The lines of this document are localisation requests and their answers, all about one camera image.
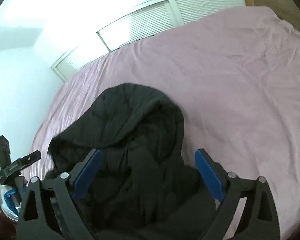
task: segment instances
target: white wall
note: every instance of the white wall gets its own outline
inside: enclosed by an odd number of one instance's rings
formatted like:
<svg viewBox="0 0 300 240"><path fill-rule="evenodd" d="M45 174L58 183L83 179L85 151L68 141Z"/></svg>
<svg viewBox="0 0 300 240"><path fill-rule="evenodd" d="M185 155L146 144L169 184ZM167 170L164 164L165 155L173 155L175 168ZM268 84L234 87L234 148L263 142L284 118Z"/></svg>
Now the white wall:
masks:
<svg viewBox="0 0 300 240"><path fill-rule="evenodd" d="M12 161L28 154L62 84L32 48L0 52L0 136L9 140Z"/></svg>
<svg viewBox="0 0 300 240"><path fill-rule="evenodd" d="M52 65L90 33L95 33L147 0L47 0L50 8L45 29L34 48Z"/></svg>
<svg viewBox="0 0 300 240"><path fill-rule="evenodd" d="M89 33L144 1L5 0L0 6L0 49L35 44L38 54L51 66Z"/></svg>

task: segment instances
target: black jacket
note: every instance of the black jacket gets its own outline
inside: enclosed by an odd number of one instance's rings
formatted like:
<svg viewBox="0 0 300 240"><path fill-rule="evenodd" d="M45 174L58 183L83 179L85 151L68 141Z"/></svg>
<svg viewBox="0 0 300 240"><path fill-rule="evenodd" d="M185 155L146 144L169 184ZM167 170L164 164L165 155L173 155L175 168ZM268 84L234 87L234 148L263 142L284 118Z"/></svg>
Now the black jacket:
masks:
<svg viewBox="0 0 300 240"><path fill-rule="evenodd" d="M105 154L88 196L78 204L101 239L196 239L214 202L202 191L198 171L183 163L183 132L182 112L167 96L126 83L103 91L52 139L48 152L56 175L71 171L92 148ZM193 198L192 209L184 210ZM200 222L191 218L198 205L204 209Z"/></svg>

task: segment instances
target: bed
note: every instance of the bed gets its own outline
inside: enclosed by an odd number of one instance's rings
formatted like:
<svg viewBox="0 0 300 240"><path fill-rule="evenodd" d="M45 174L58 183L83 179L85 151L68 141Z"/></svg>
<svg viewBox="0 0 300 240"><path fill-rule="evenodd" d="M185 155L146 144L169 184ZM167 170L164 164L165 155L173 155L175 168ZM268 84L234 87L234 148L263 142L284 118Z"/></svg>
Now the bed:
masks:
<svg viewBox="0 0 300 240"><path fill-rule="evenodd" d="M226 171L265 176L288 239L300 223L300 33L291 24L267 7L228 8L89 63L56 94L30 149L42 158L23 175L43 179L53 168L50 140L124 82L159 89L180 107L186 164L203 147Z"/></svg>

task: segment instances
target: pink duvet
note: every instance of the pink duvet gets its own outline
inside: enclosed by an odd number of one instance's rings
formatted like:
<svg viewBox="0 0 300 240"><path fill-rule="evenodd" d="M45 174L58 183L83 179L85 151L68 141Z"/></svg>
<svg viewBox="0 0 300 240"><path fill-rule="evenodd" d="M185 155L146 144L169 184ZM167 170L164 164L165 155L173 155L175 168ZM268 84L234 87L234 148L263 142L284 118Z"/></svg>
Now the pink duvet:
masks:
<svg viewBox="0 0 300 240"><path fill-rule="evenodd" d="M58 91L24 171L43 179L51 138L77 120L106 88L124 82L163 91L183 111L183 158L204 147L226 171L267 178L282 239L300 222L300 33L266 7L238 7L113 51ZM239 222L234 217L229 233Z"/></svg>

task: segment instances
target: wrinkled fabric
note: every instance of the wrinkled fabric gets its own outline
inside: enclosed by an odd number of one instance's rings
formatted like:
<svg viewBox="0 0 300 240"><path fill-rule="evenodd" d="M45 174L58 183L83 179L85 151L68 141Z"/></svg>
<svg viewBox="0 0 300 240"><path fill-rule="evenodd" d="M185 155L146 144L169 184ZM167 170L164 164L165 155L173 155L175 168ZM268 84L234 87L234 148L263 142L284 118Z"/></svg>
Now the wrinkled fabric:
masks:
<svg viewBox="0 0 300 240"><path fill-rule="evenodd" d="M104 154L79 208L94 231L127 233L165 222L204 189L198 171L185 166L181 158L183 131L182 112L162 92L122 84L105 90L77 121L53 138L48 153L55 175L71 171L93 148ZM212 198L205 205L213 210ZM195 237L184 239L196 239L203 225L200 229Z"/></svg>
<svg viewBox="0 0 300 240"><path fill-rule="evenodd" d="M205 148L241 178L265 176L282 239L300 223L300 32L266 7L222 10L123 46L88 64L57 93L30 152L42 158L24 174L53 168L51 139L101 92L124 82L164 92L184 115L184 161ZM232 234L239 223L236 215Z"/></svg>

